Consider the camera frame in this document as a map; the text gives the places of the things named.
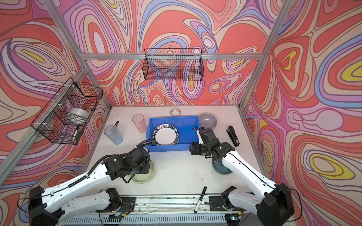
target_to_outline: blue tray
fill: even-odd
[[[161,124],[174,125],[180,132],[180,141],[174,145],[148,145],[150,152],[170,152],[170,151],[186,151],[192,142],[199,142],[195,127],[199,127],[199,117],[169,117],[169,118],[151,118],[148,122],[146,138],[151,139],[153,130]]]

